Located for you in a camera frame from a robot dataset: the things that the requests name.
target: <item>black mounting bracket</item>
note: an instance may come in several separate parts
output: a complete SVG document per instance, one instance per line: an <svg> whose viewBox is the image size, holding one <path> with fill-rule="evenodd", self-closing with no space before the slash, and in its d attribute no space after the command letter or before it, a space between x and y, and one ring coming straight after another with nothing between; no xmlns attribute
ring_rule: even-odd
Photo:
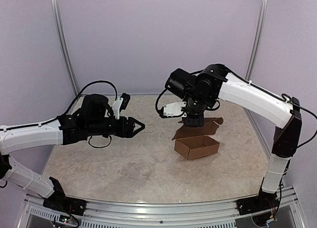
<svg viewBox="0 0 317 228"><path fill-rule="evenodd" d="M58 180L50 177L54 185L54 193L44 199L43 206L52 210L83 216L87 202L83 199L67 197Z"/></svg>
<svg viewBox="0 0 317 228"><path fill-rule="evenodd" d="M262 184L257 196L247 197L237 200L239 214L246 215L255 212L261 212L278 206L278 198L275 193L267 193L262 191Z"/></svg>

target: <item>white arm segment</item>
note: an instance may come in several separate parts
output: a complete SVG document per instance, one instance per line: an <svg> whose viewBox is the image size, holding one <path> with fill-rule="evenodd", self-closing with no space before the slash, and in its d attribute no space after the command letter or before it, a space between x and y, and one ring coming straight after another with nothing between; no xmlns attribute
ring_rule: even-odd
<svg viewBox="0 0 317 228"><path fill-rule="evenodd" d="M0 126L1 129L11 126ZM0 131L1 155L8 155L14 151L41 145L58 145L63 143L63 132L59 129L60 123L55 120L51 123L35 127Z"/></svg>
<svg viewBox="0 0 317 228"><path fill-rule="evenodd" d="M271 95L241 81L231 73L226 76L227 82L223 82L219 98L249 109L274 123L283 129L292 117L290 111L293 106L282 102ZM288 158L276 155L270 157L269 166L264 177L262 190L267 193L275 193L285 173Z"/></svg>
<svg viewBox="0 0 317 228"><path fill-rule="evenodd" d="M48 177L33 172L12 157L9 157L9 163L12 169L5 174L3 180L15 183L23 189L31 190L44 198L53 194L54 186Z"/></svg>
<svg viewBox="0 0 317 228"><path fill-rule="evenodd" d="M223 82L219 98L249 109L274 123L278 128L284 128L292 114L293 106L282 102L267 93L239 80L228 73L227 82Z"/></svg>
<svg viewBox="0 0 317 228"><path fill-rule="evenodd" d="M0 152L1 155L8 155L11 152L36 147L41 145L57 145L63 143L63 133L59 129L60 123L55 120L46 125L26 127L20 129L6 130L11 126L0 126ZM4 177L5 181L15 183L23 189L29 189L44 198L48 198L54 192L52 181L39 175L21 165L11 156L9 164L12 169L8 170Z"/></svg>
<svg viewBox="0 0 317 228"><path fill-rule="evenodd" d="M282 158L277 155L271 155L269 159L268 169L262 184L262 191L267 193L275 193L279 188L279 183L285 173L288 161L291 157Z"/></svg>

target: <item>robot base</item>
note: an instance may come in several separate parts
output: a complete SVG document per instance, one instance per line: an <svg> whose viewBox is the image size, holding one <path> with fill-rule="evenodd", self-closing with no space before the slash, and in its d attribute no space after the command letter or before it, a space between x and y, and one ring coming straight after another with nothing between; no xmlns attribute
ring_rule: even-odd
<svg viewBox="0 0 317 228"><path fill-rule="evenodd" d="M83 199L65 196L59 181L52 177L50 177L50 180L54 185L54 193L44 199L43 206L68 214L83 216L87 202Z"/></svg>

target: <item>open cardboard box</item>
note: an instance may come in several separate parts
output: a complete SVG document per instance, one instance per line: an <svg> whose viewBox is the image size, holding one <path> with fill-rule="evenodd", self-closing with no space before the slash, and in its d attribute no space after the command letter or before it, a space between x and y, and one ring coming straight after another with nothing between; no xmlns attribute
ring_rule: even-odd
<svg viewBox="0 0 317 228"><path fill-rule="evenodd" d="M220 143L208 135L214 135L223 123L223 118L205 118L203 127L182 126L175 133L174 150L187 160L194 160L218 152Z"/></svg>

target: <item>vertical metal pole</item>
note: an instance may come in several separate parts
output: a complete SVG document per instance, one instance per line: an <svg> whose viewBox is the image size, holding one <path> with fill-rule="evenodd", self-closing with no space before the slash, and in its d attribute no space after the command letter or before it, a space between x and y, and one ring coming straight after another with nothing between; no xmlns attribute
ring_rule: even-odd
<svg viewBox="0 0 317 228"><path fill-rule="evenodd" d="M266 9L267 9L267 2L268 0L261 0L261 6L260 6L260 12L259 12L259 18L258 18L258 24L257 24L257 30L256 35L253 42L253 47L251 51L251 56L248 63L248 70L246 74L246 80L251 79L251 75L253 72L254 64L256 62L260 42L261 42L261 36L262 31L264 27L264 21L265 21L265 15L266 15Z"/></svg>
<svg viewBox="0 0 317 228"><path fill-rule="evenodd" d="M63 54L67 73L68 73L74 94L77 95L79 93L79 87L78 87L78 83L77 83L77 80L73 71L73 67L70 62L69 54L68 54L68 49L67 49L67 45L65 41L65 36L63 32L63 26L62 26L60 11L59 11L58 0L51 0L51 2L52 2L53 15L55 19L57 36L59 38L61 52Z"/></svg>

